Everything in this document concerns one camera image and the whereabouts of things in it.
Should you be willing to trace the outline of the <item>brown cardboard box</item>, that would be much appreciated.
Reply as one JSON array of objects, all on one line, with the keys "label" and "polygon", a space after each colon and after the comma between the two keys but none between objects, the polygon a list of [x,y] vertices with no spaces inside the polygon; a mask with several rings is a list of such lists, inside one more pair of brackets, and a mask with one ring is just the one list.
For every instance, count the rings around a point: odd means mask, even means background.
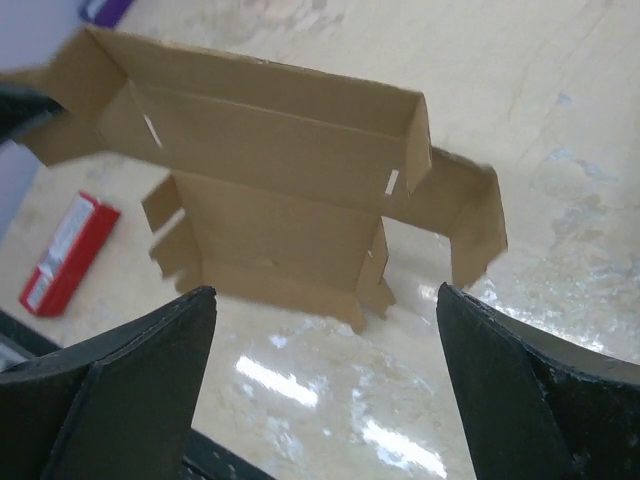
[{"label": "brown cardboard box", "polygon": [[495,170],[432,145],[419,91],[97,27],[1,82],[60,105],[20,134],[43,164],[108,151],[168,170],[142,206],[180,292],[360,332],[395,301],[385,219],[445,236],[459,288],[508,247]]}]

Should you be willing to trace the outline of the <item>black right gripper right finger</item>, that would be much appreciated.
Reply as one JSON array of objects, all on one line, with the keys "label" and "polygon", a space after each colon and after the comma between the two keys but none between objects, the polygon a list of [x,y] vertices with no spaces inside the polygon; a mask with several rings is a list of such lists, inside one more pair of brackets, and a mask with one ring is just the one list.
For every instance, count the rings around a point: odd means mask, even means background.
[{"label": "black right gripper right finger", "polygon": [[447,283],[437,325],[479,479],[636,479],[639,367]]}]

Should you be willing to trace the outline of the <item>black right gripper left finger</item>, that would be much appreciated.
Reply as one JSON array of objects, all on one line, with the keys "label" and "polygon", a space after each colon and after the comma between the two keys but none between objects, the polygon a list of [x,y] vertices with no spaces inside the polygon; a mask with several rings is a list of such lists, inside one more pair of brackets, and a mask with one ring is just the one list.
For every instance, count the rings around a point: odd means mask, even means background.
[{"label": "black right gripper left finger", "polygon": [[176,478],[215,325],[201,286],[3,371],[2,478]]}]

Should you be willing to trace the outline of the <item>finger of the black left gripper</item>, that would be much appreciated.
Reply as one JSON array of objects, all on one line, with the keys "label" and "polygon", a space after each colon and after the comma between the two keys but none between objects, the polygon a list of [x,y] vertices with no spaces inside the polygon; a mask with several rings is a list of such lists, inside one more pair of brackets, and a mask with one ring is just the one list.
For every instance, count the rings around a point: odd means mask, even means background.
[{"label": "finger of the black left gripper", "polygon": [[34,88],[1,84],[1,144],[15,140],[66,109]]}]

